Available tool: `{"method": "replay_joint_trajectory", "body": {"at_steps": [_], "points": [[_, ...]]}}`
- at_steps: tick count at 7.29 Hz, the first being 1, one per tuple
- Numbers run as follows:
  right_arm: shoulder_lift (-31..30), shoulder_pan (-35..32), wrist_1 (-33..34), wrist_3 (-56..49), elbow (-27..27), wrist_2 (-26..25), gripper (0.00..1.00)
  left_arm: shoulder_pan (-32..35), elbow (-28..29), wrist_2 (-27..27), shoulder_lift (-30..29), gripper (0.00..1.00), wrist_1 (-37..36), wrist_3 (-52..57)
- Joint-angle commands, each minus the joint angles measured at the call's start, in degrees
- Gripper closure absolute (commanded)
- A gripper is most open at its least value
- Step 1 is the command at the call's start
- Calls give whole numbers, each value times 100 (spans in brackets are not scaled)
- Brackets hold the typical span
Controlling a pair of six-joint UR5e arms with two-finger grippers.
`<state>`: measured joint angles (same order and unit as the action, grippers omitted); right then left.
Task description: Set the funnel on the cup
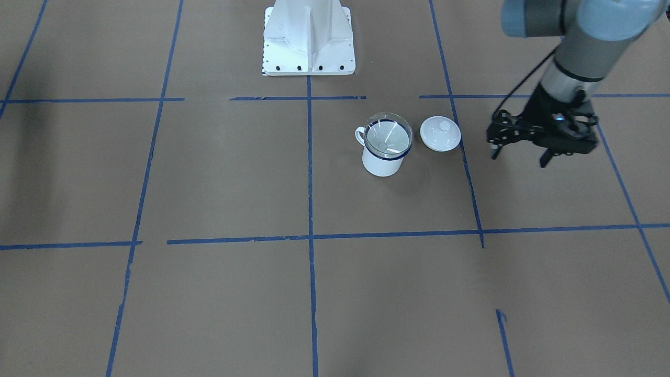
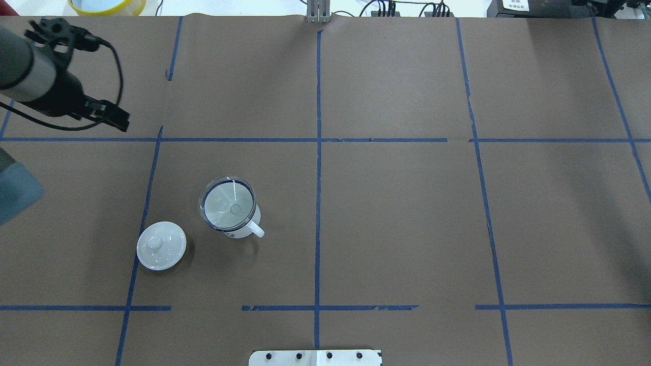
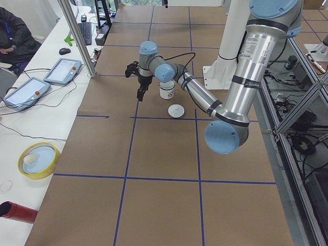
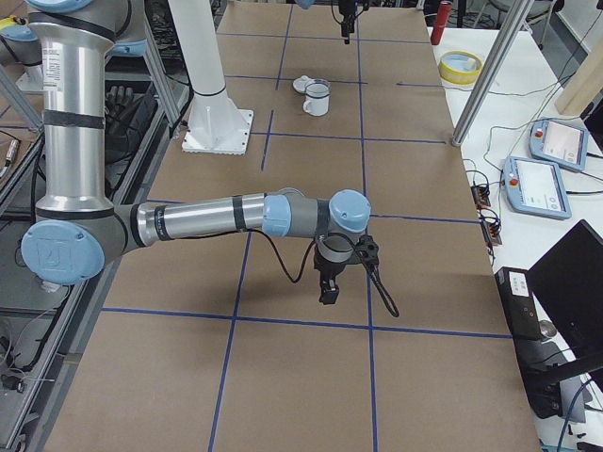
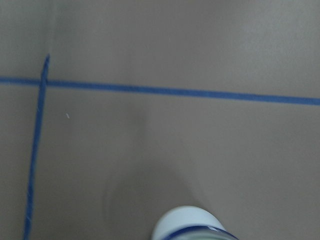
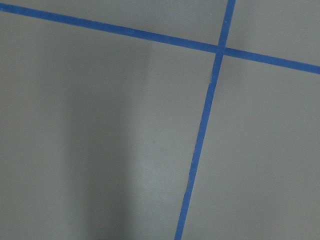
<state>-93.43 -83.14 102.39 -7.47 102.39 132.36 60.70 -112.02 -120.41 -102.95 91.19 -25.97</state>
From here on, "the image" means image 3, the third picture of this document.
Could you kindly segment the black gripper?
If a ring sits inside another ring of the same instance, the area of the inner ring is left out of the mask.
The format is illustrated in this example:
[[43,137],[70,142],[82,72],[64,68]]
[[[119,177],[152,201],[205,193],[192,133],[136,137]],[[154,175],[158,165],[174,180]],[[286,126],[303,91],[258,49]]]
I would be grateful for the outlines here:
[[138,101],[143,101],[144,94],[146,93],[146,90],[148,90],[149,85],[152,83],[153,76],[138,76],[138,82],[140,83],[140,87],[137,90],[137,99]]

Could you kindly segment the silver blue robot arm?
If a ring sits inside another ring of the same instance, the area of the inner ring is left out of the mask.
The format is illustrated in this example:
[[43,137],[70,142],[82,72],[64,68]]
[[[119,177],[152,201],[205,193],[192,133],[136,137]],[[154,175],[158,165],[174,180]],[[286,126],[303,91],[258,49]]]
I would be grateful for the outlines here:
[[202,86],[185,66],[169,63],[151,41],[141,43],[139,60],[133,63],[142,100],[153,78],[162,83],[175,81],[212,118],[205,130],[207,146],[218,154],[230,154],[249,135],[248,113],[260,87],[276,43],[296,36],[301,28],[302,1],[250,1],[246,36],[225,102]]

